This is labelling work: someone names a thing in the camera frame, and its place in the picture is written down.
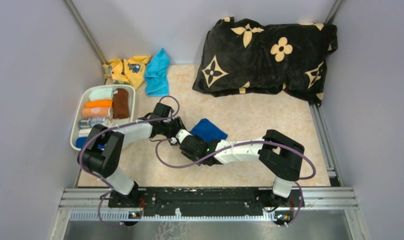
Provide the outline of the dark blue towel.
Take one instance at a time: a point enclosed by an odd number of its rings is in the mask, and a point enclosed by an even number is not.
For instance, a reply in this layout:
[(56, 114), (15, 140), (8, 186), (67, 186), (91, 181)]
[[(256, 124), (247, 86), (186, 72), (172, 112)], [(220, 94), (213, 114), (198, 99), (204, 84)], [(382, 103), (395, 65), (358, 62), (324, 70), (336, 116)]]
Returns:
[(194, 136), (199, 136), (202, 140), (210, 142), (211, 140), (226, 140), (228, 135), (220, 130), (208, 119), (201, 119), (190, 131)]

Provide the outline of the light blue towel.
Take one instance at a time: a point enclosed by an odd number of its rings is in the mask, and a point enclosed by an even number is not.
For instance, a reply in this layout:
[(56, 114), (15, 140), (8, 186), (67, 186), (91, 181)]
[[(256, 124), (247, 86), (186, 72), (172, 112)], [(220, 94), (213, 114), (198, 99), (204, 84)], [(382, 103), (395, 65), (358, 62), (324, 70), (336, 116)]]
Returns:
[(144, 73), (145, 93), (148, 97), (164, 97), (169, 95), (167, 71), (170, 66), (168, 54), (162, 48), (150, 61)]

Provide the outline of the brown towel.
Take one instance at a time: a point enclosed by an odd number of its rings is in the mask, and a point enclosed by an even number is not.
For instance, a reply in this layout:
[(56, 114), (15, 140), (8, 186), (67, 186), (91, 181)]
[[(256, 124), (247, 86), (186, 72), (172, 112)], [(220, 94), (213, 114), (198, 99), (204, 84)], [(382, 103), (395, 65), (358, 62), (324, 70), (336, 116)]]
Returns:
[(118, 88), (113, 91), (113, 118), (126, 119), (130, 117), (128, 106), (129, 93), (123, 88)]

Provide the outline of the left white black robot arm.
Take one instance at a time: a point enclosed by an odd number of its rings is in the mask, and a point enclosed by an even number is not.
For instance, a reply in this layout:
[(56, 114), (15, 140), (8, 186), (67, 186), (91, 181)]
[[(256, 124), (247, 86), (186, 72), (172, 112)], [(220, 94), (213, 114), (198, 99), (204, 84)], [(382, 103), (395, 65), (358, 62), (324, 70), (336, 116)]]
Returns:
[(119, 167), (122, 149), (129, 144), (156, 135), (173, 139), (185, 125), (172, 107), (158, 102), (152, 112), (136, 121), (115, 127), (96, 124), (90, 131), (77, 157), (80, 167), (99, 177), (120, 195), (128, 207), (138, 204), (138, 184)]

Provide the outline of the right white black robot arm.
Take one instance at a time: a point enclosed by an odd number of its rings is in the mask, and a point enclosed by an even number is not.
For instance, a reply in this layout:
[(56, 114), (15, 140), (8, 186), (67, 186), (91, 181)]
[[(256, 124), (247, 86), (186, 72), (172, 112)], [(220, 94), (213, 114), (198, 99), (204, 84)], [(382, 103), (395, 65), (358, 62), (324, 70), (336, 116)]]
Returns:
[(181, 153), (193, 162), (214, 153), (203, 165), (224, 165), (234, 162), (259, 162), (274, 175), (271, 199), (277, 206), (284, 206), (291, 199), (291, 188), (300, 179), (302, 155), (305, 147), (299, 142), (276, 131), (268, 130), (263, 137), (247, 141), (213, 139), (210, 142), (180, 130), (176, 135)]

